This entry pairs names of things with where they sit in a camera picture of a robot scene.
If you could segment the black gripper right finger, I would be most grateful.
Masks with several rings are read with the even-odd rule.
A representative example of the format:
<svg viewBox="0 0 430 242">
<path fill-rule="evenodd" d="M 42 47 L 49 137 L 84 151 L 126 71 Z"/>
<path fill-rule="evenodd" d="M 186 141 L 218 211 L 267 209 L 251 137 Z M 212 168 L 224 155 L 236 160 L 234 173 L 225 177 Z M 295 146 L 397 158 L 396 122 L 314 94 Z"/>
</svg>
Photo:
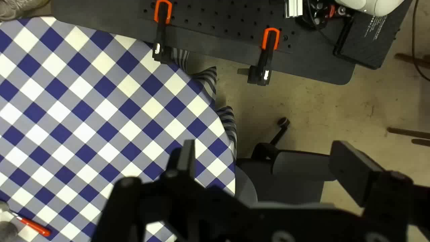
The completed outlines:
<svg viewBox="0 0 430 242">
<path fill-rule="evenodd" d="M 413 180 L 402 172 L 386 169 L 347 141 L 335 139 L 330 169 L 349 194 L 366 211 L 409 211 Z"/>
</svg>

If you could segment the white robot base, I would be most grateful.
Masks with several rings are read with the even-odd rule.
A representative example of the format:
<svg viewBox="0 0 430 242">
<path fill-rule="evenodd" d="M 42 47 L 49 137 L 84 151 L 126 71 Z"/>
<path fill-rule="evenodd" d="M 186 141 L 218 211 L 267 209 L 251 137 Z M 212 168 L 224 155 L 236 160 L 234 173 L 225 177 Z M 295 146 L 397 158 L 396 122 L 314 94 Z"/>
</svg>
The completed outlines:
<svg viewBox="0 0 430 242">
<path fill-rule="evenodd" d="M 335 0 L 347 8 L 371 16 L 388 16 L 396 10 L 405 0 Z"/>
</svg>

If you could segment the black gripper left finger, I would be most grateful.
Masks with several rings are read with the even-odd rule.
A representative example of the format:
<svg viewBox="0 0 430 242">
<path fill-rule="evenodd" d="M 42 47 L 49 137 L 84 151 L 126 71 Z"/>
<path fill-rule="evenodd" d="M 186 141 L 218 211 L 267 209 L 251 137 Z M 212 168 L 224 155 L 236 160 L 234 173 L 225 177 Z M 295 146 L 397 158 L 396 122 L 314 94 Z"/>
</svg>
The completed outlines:
<svg viewBox="0 0 430 242">
<path fill-rule="evenodd" d="M 174 196 L 189 196 L 195 188 L 195 141 L 186 139 L 181 147 L 173 150 L 162 181 L 166 190 Z"/>
</svg>

